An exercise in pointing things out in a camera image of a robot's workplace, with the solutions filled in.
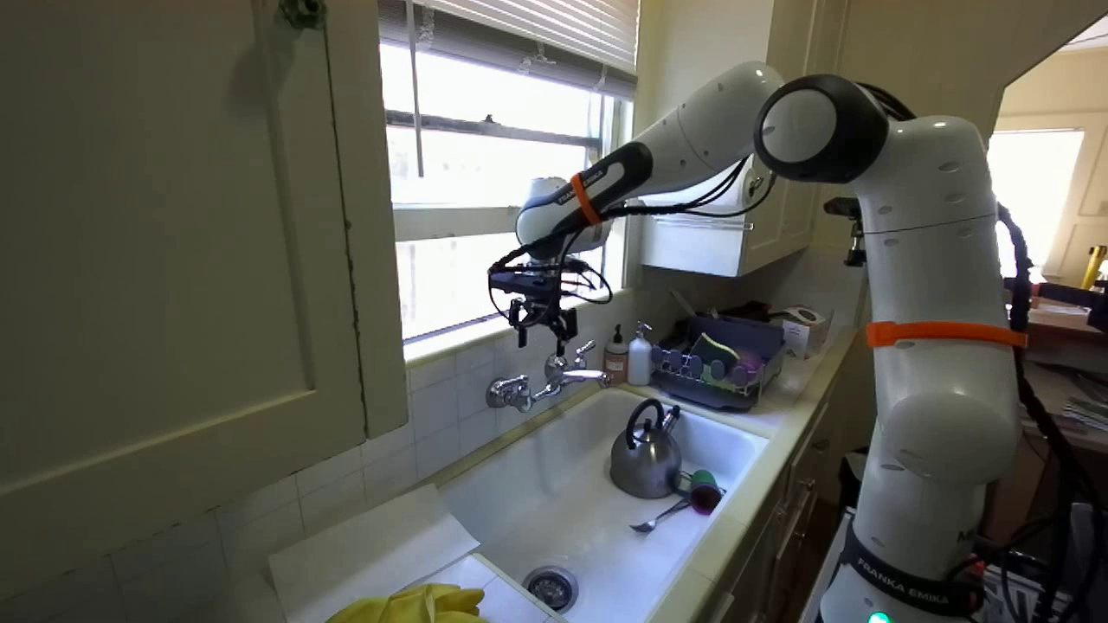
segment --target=yellow cloth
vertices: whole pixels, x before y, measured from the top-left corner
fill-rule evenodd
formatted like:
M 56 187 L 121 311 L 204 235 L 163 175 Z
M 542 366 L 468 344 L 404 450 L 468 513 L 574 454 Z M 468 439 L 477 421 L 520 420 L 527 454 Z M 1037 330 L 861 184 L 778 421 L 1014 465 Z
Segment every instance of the yellow cloth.
M 412 586 L 391 600 L 349 601 L 329 623 L 483 623 L 483 600 L 483 590 Z

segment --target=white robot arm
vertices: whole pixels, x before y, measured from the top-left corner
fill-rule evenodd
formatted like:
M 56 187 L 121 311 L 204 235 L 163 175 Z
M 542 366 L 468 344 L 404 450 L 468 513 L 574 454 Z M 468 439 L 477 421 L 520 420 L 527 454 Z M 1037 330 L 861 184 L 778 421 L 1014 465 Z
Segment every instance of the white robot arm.
M 1017 442 L 999 202 L 966 120 L 896 116 L 839 76 L 783 83 L 768 66 L 738 66 L 570 184 L 545 184 L 520 216 L 524 250 L 488 284 L 515 295 L 520 341 L 527 326 L 567 341 L 560 270 L 585 228 L 641 216 L 629 196 L 698 184 L 745 157 L 786 180 L 851 184 L 861 206 L 879 420 L 821 619 L 966 619 L 972 606 L 950 573 L 966 561 L 986 484 Z

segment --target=kettle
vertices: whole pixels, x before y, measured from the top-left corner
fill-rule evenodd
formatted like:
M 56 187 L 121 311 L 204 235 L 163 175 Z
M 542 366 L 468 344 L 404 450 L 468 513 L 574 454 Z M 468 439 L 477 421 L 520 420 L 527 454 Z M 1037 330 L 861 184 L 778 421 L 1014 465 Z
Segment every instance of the kettle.
M 660 402 L 655 400 L 641 402 L 629 411 L 626 431 L 613 442 L 608 478 L 618 488 L 635 499 L 664 499 L 674 493 L 682 472 L 682 450 L 668 433 L 674 420 L 678 406 L 672 406 L 672 416 L 664 416 Z

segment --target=white sink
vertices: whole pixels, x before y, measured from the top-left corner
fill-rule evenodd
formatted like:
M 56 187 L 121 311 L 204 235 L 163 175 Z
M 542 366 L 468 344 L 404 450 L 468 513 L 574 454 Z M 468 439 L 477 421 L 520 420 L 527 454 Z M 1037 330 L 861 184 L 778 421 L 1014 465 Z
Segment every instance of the white sink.
M 690 508 L 651 538 L 629 531 L 674 503 L 629 499 L 608 483 L 608 448 L 641 402 L 635 390 L 599 390 L 443 488 L 447 508 L 506 575 L 524 581 L 555 563 L 578 581 L 566 619 L 647 619 L 713 524 Z M 764 450 L 763 436 L 711 421 L 697 408 L 682 408 L 674 439 L 686 466 L 713 472 L 726 494 Z

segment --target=white window sill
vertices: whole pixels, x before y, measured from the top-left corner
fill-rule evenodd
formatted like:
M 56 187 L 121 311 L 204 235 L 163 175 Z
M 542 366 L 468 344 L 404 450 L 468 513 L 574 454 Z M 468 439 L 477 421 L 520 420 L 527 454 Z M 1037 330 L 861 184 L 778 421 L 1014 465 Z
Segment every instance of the white window sill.
M 483 341 L 495 341 L 495 337 L 506 337 L 514 333 L 514 326 L 506 320 L 488 320 L 488 323 L 476 323 L 476 326 L 463 326 L 463 330 L 455 330 L 455 333 L 443 333 L 443 337 L 430 337 L 430 341 L 417 341 L 417 344 L 404 344 L 404 365 L 418 365 L 418 360 L 433 360 L 433 356 L 443 356 L 451 349 L 463 349 L 463 345 L 476 345 Z

